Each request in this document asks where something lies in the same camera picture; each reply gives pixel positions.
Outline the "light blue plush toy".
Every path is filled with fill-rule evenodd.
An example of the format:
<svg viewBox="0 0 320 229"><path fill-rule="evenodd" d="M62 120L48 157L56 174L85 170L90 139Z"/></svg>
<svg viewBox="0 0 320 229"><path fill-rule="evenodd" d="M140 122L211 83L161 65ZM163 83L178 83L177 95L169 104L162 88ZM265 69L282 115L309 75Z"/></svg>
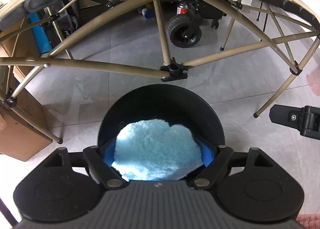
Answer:
<svg viewBox="0 0 320 229"><path fill-rule="evenodd" d="M201 149L188 128L153 119L119 132L111 166L126 181L160 181L179 180L202 165Z"/></svg>

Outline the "black round trash bin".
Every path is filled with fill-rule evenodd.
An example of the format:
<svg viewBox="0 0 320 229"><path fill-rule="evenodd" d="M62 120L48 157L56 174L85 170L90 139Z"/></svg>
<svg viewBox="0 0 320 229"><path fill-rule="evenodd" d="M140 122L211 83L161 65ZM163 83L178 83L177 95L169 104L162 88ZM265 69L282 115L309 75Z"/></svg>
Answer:
<svg viewBox="0 0 320 229"><path fill-rule="evenodd" d="M219 146L225 144L225 136L217 114L199 95L174 85L147 85L122 96L101 124L98 135L100 155L101 147L116 138L126 125L153 119L164 120L169 125L183 125L191 131L195 142L196 137L201 137L216 147L215 159L209 166L203 164L184 178L213 181L223 176L225 164ZM122 178L116 169L108 167L103 159L102 162Z"/></svg>

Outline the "pink rug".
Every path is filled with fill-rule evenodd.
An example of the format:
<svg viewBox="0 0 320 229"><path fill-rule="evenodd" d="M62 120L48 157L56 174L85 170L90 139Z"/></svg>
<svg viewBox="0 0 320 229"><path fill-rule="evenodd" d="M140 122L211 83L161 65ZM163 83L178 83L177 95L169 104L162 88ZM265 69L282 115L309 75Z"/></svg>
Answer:
<svg viewBox="0 0 320 229"><path fill-rule="evenodd" d="M320 214L300 214L297 222L308 229L320 229Z"/></svg>

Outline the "black cart wheel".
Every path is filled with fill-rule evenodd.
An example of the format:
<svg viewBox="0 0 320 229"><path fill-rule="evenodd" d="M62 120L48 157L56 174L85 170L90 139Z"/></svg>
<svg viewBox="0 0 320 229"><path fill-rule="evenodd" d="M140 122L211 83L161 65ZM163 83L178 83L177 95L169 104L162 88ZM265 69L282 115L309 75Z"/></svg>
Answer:
<svg viewBox="0 0 320 229"><path fill-rule="evenodd" d="M187 14L177 14L169 20L168 36L173 45L179 48L191 48L200 41L202 32L199 26L192 34L186 35L192 22L193 19Z"/></svg>

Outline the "olive folding camp table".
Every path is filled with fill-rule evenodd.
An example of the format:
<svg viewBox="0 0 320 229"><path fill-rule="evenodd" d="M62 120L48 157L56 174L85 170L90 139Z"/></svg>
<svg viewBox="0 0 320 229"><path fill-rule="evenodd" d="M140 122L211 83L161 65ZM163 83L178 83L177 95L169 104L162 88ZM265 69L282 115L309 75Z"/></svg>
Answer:
<svg viewBox="0 0 320 229"><path fill-rule="evenodd" d="M1 7L1 30L7 31L11 26L17 22L24 22L28 14L39 11L44 8L49 8L52 4L60 0L10 0L7 4ZM241 53L258 50L260 48L271 48L290 68L291 74L282 86L272 95L272 97L264 104L262 108L257 110L254 114L259 117L263 111L269 107L278 96L281 95L285 89L300 75L305 65L319 46L319 41L315 41L302 61L296 62L291 52L284 53L279 48L280 44L287 44L290 41L304 39L308 37L319 37L319 17L316 15L306 4L300 0L259 0L265 5L264 11L270 13L270 5L274 5L284 11L290 12L295 15L292 19L297 25L306 28L305 33L294 35L281 35L278 38L270 38L258 26L245 17L240 11L243 8L241 1L233 0L178 0L180 2L198 3L203 1L212 7L221 10L231 17L233 21L240 22L248 30L259 37L258 43L244 45L241 47L233 48L227 51L215 53L206 57L201 57L192 61L182 64L176 63L174 58L170 55L167 34L163 22L163 15L160 6L160 0L127 0L121 1L118 5L111 7L105 13L97 16L83 27L79 28L72 35L67 38L61 38L60 43L53 48L49 55L45 58L27 58L27 57L3 57L1 58L1 65L3 66L30 66L32 71L21 82L21 84L13 91L8 90L5 105L13 108L16 105L18 94L25 88L25 86L35 78L45 67L65 67L74 69L92 69L102 70L106 72L114 72L121 74L131 74L138 76L147 76L159 78L163 81L172 81L185 79L188 76L188 70L206 63L214 62L227 57L233 57ZM61 52L67 52L75 43L97 30L106 23L111 22L117 17L126 14L134 9L144 6L148 3L153 3L155 7L155 14L157 19L157 26L159 31L159 38L161 41L162 55L164 65L160 69L149 69L143 67L120 65L108 62L95 62L75 60L73 57L67 59L60 59Z"/></svg>

